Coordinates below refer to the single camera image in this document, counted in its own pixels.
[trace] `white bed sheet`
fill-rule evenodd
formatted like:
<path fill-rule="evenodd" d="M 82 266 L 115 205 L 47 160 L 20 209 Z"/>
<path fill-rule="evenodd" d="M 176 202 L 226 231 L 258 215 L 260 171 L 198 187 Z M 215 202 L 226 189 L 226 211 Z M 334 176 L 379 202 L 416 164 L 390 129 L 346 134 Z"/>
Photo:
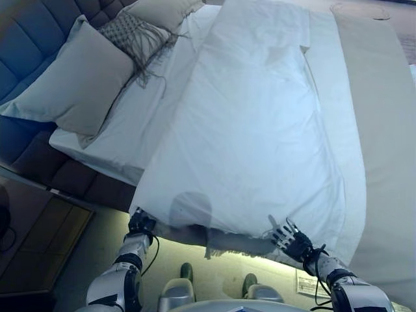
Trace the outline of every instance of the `white bed sheet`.
<path fill-rule="evenodd" d="M 227 0 L 130 212 L 255 238 L 273 228 L 268 216 L 289 216 L 335 249 L 343 179 L 306 77 L 309 41 L 308 10 Z"/>
<path fill-rule="evenodd" d="M 330 13 L 311 12 L 310 29 L 311 48 L 305 57 L 317 87 L 331 150 L 344 177 L 345 221 L 335 249 L 349 264 L 365 227 L 363 154 L 335 18 Z"/>
<path fill-rule="evenodd" d="M 220 6 L 204 5 L 182 23 L 173 49 L 166 49 L 149 70 L 146 88 L 131 83 L 113 105 L 96 140 L 82 149 L 75 134 L 56 129 L 51 146 L 102 174 L 136 186 L 160 141 L 192 71 L 196 52 Z"/>
<path fill-rule="evenodd" d="M 416 64 L 410 65 L 410 72 L 413 78 L 413 82 L 415 83 L 415 86 L 416 86 Z"/>

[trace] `pillow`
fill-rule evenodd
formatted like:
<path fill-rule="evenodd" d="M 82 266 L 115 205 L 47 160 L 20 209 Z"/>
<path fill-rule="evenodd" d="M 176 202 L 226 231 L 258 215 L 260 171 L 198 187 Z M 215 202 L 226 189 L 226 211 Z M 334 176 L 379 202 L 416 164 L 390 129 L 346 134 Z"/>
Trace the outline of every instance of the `pillow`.
<path fill-rule="evenodd" d="M 94 136 L 133 69 L 133 61 L 83 16 L 52 64 L 0 112 Z"/>
<path fill-rule="evenodd" d="M 98 31 L 129 55 L 136 70 L 144 70 L 148 60 L 168 41 L 170 34 L 140 18 L 122 12 Z"/>
<path fill-rule="evenodd" d="M 201 0 L 141 0 L 128 12 L 174 33 L 187 15 L 202 6 Z"/>

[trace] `bed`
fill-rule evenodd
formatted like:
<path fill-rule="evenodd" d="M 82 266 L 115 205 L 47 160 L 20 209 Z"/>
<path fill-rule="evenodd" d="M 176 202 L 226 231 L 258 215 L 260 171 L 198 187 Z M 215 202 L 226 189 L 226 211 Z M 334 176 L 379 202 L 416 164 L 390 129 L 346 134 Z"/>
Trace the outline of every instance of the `bed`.
<path fill-rule="evenodd" d="M 219 10 L 204 6 L 184 21 L 181 31 L 191 39 L 179 38 L 173 49 L 164 51 L 149 67 L 166 81 L 152 77 L 145 89 L 132 84 L 117 99 L 102 132 L 89 147 L 80 148 L 73 134 L 60 129 L 50 144 L 135 186 L 173 116 L 191 74 L 190 61 L 197 59 L 198 47 Z M 352 259 L 346 257 L 351 269 L 381 287 L 392 300 L 415 309 L 416 95 L 408 65 L 395 33 L 382 22 L 311 12 L 310 27 L 311 47 L 305 57 L 320 94 L 328 140 L 346 183 L 347 226 L 341 235 L 353 243 L 339 249 L 350 248 L 352 255 L 357 247 Z M 338 69 L 336 77 L 331 74 L 334 68 Z M 328 88 L 328 81 L 334 80 L 337 88 Z M 132 99 L 137 97 L 148 100 L 134 105 Z M 339 100 L 343 105 L 331 106 Z M 127 113 L 131 109 L 136 110 L 134 114 Z M 140 137 L 134 140 L 137 145 L 126 139 L 130 133 Z M 198 226 L 174 229 L 161 224 L 158 231 L 170 239 L 205 245 L 207 255 L 230 249 L 259 255 L 272 251 L 265 240 Z M 282 255 L 268 256 L 282 261 Z"/>

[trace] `beige floor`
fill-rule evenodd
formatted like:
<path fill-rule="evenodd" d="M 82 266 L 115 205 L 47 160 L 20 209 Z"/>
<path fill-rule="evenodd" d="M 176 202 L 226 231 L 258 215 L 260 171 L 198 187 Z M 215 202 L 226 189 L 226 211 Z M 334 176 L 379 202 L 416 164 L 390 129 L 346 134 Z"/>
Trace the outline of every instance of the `beige floor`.
<path fill-rule="evenodd" d="M 95 210 L 55 285 L 56 312 L 75 311 L 85 304 L 89 284 L 114 261 L 127 231 L 128 214 L 101 207 Z M 163 287 L 170 279 L 179 277 L 179 268 L 184 262 L 194 267 L 198 300 L 240 298 L 244 277 L 254 273 L 259 283 L 274 287 L 286 303 L 303 309 L 315 306 L 313 297 L 296 293 L 296 270 L 289 266 L 233 253 L 207 260 L 205 248 L 160 241 L 159 255 L 143 279 L 146 311 L 155 311 Z M 145 267 L 153 259 L 156 246 L 154 243 L 149 249 Z"/>

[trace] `bed frame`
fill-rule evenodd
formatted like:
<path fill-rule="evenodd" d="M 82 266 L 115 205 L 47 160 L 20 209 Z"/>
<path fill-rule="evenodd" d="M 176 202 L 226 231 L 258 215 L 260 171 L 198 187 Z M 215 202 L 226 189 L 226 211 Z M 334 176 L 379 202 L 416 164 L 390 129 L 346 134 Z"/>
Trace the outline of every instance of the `bed frame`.
<path fill-rule="evenodd" d="M 53 62 L 77 18 L 94 27 L 135 0 L 21 0 L 0 12 L 0 105 L 16 98 Z M 0 166 L 92 203 L 127 211 L 135 187 L 52 148 L 54 123 L 0 116 Z"/>

